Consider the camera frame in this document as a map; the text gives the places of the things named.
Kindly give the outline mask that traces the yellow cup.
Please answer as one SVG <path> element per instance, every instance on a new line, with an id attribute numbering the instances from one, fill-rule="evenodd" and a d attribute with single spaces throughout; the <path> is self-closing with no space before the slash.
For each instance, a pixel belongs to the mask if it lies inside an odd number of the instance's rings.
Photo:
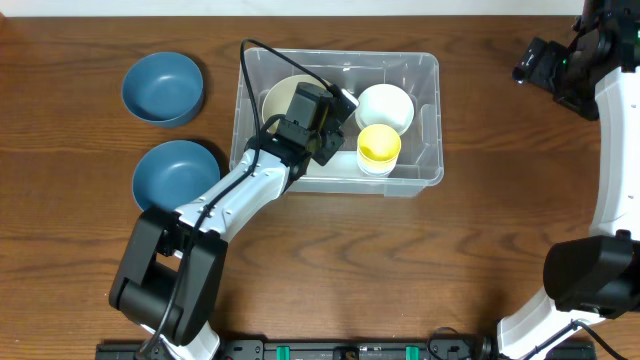
<path id="1" fill-rule="evenodd" d="M 392 127 L 384 124 L 365 127 L 357 138 L 357 151 L 360 156 L 374 163 L 395 161 L 401 147 L 400 135 Z"/>
<path id="2" fill-rule="evenodd" d="M 364 157 L 359 157 L 357 159 L 358 162 L 358 166 L 360 168 L 367 168 L 367 169 L 388 169 L 388 168 L 392 168 L 394 169 L 397 163 L 397 159 L 393 158 L 390 160 L 386 160 L 386 161 L 378 161 L 378 160 L 371 160 L 368 158 L 364 158 Z"/>

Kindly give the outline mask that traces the white small bowl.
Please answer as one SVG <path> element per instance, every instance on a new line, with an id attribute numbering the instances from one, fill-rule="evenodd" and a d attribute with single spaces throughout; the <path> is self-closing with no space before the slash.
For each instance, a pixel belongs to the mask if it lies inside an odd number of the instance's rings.
<path id="1" fill-rule="evenodd" d="M 358 127 L 383 124 L 403 135 L 411 126 L 415 108 L 410 96 L 391 84 L 376 84 L 358 97 L 355 119 Z"/>

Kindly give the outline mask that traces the white cup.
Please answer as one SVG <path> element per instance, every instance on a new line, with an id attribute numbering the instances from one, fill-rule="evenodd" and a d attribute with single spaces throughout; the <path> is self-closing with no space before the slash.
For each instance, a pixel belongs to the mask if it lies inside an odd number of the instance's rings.
<path id="1" fill-rule="evenodd" d="M 392 173 L 393 169 L 392 168 L 388 168 L 388 169 L 367 169 L 367 168 L 360 168 L 359 172 L 365 176 L 365 177 L 375 177 L 375 178 L 387 178 L 391 173 Z"/>

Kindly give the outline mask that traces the blue bowl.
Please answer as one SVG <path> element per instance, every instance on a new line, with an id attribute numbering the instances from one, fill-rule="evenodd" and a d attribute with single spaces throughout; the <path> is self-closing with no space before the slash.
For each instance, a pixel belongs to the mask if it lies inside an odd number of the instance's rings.
<path id="1" fill-rule="evenodd" d="M 121 86 L 125 108 L 154 126 L 176 128 L 201 111 L 205 82 L 200 67 L 177 52 L 157 52 L 138 60 Z"/>
<path id="2" fill-rule="evenodd" d="M 172 211 L 204 194 L 221 179 L 216 157 L 190 140 L 173 140 L 149 150 L 132 176 L 132 195 L 145 211 Z"/>

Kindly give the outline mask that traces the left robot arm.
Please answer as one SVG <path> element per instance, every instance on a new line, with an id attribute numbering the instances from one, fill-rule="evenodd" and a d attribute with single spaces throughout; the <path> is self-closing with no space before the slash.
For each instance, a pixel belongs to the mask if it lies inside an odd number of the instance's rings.
<path id="1" fill-rule="evenodd" d="M 135 358 L 214 358 L 220 340 L 208 319 L 230 241 L 311 161 L 330 160 L 357 106 L 336 85 L 299 83 L 287 112 L 257 128 L 241 164 L 216 185 L 174 210 L 140 215 L 109 293 L 113 308 L 152 334 Z"/>

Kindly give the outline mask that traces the cream large bowl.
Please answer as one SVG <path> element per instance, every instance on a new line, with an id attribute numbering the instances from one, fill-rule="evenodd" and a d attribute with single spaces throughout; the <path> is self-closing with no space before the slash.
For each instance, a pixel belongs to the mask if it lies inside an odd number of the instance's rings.
<path id="1" fill-rule="evenodd" d="M 266 94 L 262 105 L 262 124 L 273 115 L 285 114 L 293 98 L 296 87 L 300 82 L 306 82 L 318 87 L 324 86 L 310 75 L 294 75 L 276 83 Z"/>

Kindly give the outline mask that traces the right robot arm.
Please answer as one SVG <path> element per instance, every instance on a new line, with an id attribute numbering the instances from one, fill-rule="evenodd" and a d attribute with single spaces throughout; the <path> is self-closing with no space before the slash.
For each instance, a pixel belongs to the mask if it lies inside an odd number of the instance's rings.
<path id="1" fill-rule="evenodd" d="M 587 237 L 549 250 L 542 288 L 497 326 L 497 355 L 544 359 L 578 332 L 639 309 L 639 4 L 587 1 L 569 46 L 534 38 L 512 72 L 600 126 Z"/>

